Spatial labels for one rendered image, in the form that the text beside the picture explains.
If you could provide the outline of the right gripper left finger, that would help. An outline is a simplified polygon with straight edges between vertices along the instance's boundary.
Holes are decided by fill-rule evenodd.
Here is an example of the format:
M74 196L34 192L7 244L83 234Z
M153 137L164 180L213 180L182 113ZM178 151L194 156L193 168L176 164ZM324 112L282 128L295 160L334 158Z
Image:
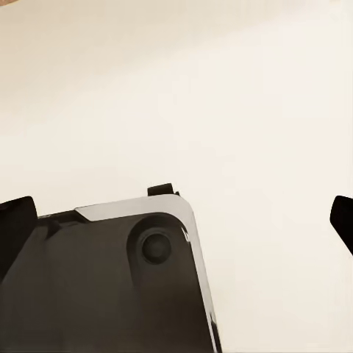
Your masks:
M0 283L37 224L37 210L31 196L0 204Z

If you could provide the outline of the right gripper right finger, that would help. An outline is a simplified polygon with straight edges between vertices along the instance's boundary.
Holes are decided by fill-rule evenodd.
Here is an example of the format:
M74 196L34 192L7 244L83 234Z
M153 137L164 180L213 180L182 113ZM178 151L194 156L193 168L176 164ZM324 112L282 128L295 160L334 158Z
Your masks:
M329 221L353 254L353 199L335 196Z

